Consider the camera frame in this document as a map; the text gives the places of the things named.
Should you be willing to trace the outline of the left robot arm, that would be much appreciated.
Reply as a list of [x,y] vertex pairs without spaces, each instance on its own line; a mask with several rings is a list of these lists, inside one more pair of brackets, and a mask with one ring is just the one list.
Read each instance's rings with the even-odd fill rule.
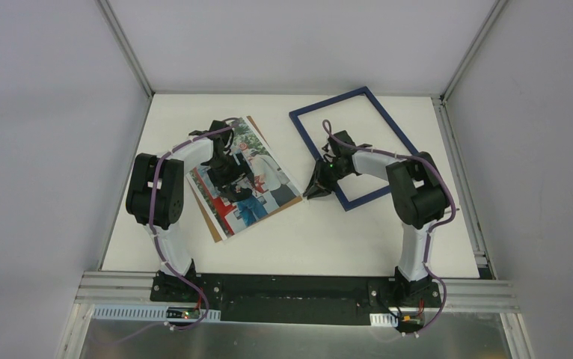
[[193,131],[188,138],[161,155],[140,153],[135,157],[126,194],[126,211],[151,236],[161,270],[175,276],[168,291],[179,302],[191,301],[197,282],[186,275],[193,264],[176,224],[184,206],[185,177],[199,166],[217,194],[230,202],[251,198],[252,189],[241,182],[254,181],[250,165],[241,153],[231,150],[234,130],[241,117],[214,120],[208,130]]

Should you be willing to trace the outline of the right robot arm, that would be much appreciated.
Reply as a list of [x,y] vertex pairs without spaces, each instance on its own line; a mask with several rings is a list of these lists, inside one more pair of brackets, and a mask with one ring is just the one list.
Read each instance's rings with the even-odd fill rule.
[[316,161],[304,196],[330,195],[338,190],[339,180],[352,174],[386,180],[403,229],[393,293],[401,305],[415,305],[432,282],[429,261],[435,229],[448,223],[445,212],[455,208],[431,155],[399,155],[368,144],[358,146],[345,131],[330,135],[324,148],[331,153]]

